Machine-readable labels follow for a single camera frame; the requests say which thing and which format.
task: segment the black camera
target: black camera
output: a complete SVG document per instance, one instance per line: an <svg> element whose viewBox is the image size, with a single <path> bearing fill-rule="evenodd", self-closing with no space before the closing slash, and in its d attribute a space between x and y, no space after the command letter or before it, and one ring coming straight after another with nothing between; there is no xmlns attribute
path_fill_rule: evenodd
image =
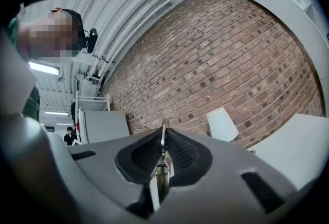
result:
<svg viewBox="0 0 329 224"><path fill-rule="evenodd" d="M86 37L86 49L88 53L92 53L94 51L97 38L97 30L95 28L91 29L89 35Z"/></svg>

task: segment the fluorescent light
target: fluorescent light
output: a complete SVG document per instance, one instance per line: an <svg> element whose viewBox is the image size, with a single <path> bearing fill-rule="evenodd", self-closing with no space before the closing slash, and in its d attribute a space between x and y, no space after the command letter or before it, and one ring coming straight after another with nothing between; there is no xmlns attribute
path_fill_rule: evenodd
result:
<svg viewBox="0 0 329 224"><path fill-rule="evenodd" d="M57 112L57 111L45 111L45 114L48 114L48 115L68 115L68 113L60 113L60 112Z"/></svg>
<svg viewBox="0 0 329 224"><path fill-rule="evenodd" d="M35 62L29 62L30 67L32 70L42 71L45 73L53 74L53 75L59 75L60 70L57 67L52 67L45 64L35 63Z"/></svg>

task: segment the black vent slot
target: black vent slot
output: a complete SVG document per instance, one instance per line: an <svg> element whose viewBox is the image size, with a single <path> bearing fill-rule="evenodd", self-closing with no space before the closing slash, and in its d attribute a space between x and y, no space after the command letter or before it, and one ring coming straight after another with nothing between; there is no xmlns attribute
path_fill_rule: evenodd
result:
<svg viewBox="0 0 329 224"><path fill-rule="evenodd" d="M86 152L82 152L82 153L77 153L77 154L73 154L71 155L73 160L79 160L79 159L83 159L89 156L94 156L96 153L92 150L90 151L86 151Z"/></svg>
<svg viewBox="0 0 329 224"><path fill-rule="evenodd" d="M244 173L241 177L253 192L259 203L263 206L267 214L271 213L284 203L284 201L257 173Z"/></svg>

